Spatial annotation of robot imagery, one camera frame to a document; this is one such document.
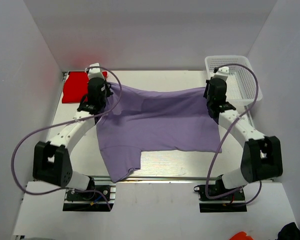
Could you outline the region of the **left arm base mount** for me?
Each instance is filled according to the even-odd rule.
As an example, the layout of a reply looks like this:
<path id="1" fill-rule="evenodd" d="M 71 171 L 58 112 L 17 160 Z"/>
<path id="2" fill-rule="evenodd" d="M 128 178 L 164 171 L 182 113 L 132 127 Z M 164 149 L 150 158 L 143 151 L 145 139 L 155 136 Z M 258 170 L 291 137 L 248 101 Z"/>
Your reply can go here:
<path id="1" fill-rule="evenodd" d="M 116 185 L 96 184 L 95 189 L 104 195 L 110 207 L 100 193 L 67 190 L 62 210 L 64 212 L 110 212 L 115 203 Z"/>

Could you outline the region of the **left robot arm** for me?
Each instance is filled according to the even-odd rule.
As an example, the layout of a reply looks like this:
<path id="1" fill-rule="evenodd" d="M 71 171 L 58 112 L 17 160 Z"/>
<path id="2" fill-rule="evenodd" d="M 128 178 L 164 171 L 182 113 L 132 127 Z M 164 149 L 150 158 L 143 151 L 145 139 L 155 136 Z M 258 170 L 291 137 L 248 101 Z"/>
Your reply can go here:
<path id="1" fill-rule="evenodd" d="M 106 98 L 111 94 L 104 77 L 93 77 L 88 81 L 87 94 L 81 99 L 74 123 L 67 124 L 49 141 L 35 145 L 32 175 L 36 180 L 76 189 L 86 200 L 95 196 L 92 178 L 72 169 L 70 155 L 80 139 L 101 119 L 93 116 L 105 111 Z"/>

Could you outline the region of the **purple t shirt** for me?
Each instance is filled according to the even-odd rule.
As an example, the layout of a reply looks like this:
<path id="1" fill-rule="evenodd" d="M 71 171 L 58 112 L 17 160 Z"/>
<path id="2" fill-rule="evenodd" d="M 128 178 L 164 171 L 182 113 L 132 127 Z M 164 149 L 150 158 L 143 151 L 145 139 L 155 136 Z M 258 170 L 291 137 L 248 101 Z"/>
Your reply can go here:
<path id="1" fill-rule="evenodd" d="M 208 114 L 203 87 L 157 92 L 113 83 L 111 91 L 96 133 L 112 182 L 139 170 L 142 152 L 217 151 L 219 127 Z"/>

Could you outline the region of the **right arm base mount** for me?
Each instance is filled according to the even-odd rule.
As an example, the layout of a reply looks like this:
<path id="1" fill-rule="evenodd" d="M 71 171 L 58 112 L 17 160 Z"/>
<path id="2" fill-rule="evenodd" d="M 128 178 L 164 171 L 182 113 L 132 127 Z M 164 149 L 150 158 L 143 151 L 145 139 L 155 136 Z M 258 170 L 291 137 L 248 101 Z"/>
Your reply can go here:
<path id="1" fill-rule="evenodd" d="M 247 212 L 243 190 L 218 198 L 209 199 L 205 194 L 205 185 L 196 185 L 193 191 L 198 194 L 200 213 L 243 213 Z"/>

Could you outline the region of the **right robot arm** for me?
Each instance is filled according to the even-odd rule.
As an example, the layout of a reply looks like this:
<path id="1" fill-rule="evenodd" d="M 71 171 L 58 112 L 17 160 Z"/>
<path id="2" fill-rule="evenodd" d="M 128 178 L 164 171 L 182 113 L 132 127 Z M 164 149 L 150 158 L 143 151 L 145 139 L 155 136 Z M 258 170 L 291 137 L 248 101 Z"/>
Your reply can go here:
<path id="1" fill-rule="evenodd" d="M 282 150 L 276 136 L 266 136 L 243 119 L 226 100 L 227 83 L 221 78 L 206 82 L 204 98 L 209 116 L 227 135 L 232 135 L 243 148 L 239 168 L 220 175 L 213 185 L 205 187 L 209 199 L 228 199 L 239 188 L 283 174 Z"/>

